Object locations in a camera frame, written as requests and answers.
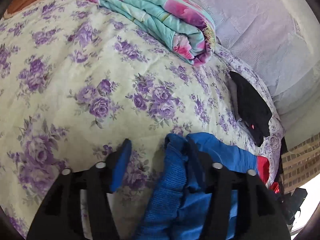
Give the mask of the blue pants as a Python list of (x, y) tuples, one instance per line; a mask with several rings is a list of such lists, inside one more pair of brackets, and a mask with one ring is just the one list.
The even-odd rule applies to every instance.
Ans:
[(196, 180), (188, 140), (231, 171), (258, 170), (257, 156), (209, 133), (165, 137), (164, 169), (133, 239), (199, 239), (211, 199)]

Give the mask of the red garment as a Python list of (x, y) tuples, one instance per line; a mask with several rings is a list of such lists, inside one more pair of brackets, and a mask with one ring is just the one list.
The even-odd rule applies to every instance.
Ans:
[(259, 177), (265, 184), (265, 186), (272, 190), (274, 193), (280, 193), (280, 187), (278, 182), (273, 182), (268, 184), (270, 177), (270, 163), (266, 157), (257, 156), (257, 169), (259, 172)]

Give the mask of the beige checked curtain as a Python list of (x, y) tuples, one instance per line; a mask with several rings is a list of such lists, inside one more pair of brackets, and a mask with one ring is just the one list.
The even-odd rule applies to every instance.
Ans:
[(285, 194), (319, 175), (319, 150), (318, 133), (281, 156)]

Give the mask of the folded black garment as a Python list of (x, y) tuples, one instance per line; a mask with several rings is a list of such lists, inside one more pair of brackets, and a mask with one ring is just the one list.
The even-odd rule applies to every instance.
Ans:
[(272, 112), (256, 89), (240, 74), (230, 71), (229, 92), (236, 123), (260, 147), (270, 136)]

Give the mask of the purple floral bedspread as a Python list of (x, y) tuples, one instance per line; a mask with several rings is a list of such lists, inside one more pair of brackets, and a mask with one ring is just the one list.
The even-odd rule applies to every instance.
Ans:
[(236, 123), (229, 72), (275, 106), (262, 79), (217, 46), (194, 67), (135, 23), (86, 0), (44, 0), (1, 22), (1, 207), (26, 237), (64, 168), (85, 170), (124, 139), (133, 152), (112, 213), (122, 238), (140, 221), (163, 169), (168, 133), (207, 132), (279, 165), (274, 113), (262, 146)]

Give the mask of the lavender lace headboard cover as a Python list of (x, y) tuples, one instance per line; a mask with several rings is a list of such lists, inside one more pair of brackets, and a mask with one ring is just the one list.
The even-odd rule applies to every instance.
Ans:
[(319, 124), (319, 22), (306, 0), (191, 0), (263, 79), (285, 128)]

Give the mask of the folded teal pink floral quilt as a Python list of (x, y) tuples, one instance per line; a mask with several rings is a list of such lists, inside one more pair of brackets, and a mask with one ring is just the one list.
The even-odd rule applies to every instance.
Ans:
[(215, 23), (190, 0), (89, 0), (127, 17), (193, 66), (207, 63), (215, 49)]

